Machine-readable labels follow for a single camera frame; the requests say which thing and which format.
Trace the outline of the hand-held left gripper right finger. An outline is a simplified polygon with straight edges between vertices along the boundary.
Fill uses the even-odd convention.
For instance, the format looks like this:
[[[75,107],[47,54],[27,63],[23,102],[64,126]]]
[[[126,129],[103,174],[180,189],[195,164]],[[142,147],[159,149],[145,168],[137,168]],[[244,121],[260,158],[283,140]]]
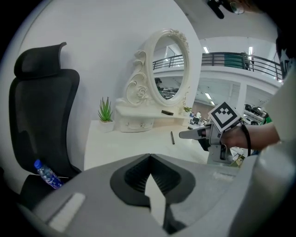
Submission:
[[[163,229],[175,234],[197,222],[222,198],[238,168],[151,155],[151,175],[164,195]]]

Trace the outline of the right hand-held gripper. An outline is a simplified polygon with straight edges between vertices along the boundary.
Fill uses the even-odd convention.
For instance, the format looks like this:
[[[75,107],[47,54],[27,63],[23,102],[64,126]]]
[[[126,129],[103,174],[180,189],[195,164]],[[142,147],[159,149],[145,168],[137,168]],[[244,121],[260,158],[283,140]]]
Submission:
[[[202,148],[209,153],[207,163],[230,165],[233,156],[230,148],[221,141],[224,132],[241,123],[241,116],[227,102],[217,105],[209,112],[210,122],[197,129],[181,131],[181,139],[198,140]]]

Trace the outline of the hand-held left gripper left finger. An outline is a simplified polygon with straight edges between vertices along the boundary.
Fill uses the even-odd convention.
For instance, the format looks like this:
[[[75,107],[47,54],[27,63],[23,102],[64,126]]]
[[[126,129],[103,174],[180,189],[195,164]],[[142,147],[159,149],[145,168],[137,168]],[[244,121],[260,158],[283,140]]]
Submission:
[[[88,169],[45,197],[33,210],[67,237],[164,237],[145,195],[150,155]]]

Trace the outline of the person's right hand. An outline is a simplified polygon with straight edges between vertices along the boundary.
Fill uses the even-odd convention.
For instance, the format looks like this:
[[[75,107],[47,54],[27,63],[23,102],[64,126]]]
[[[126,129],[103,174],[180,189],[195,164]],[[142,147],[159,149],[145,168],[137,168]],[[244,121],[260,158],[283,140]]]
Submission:
[[[222,134],[221,143],[227,148],[247,148],[247,138],[240,126],[236,126]]]

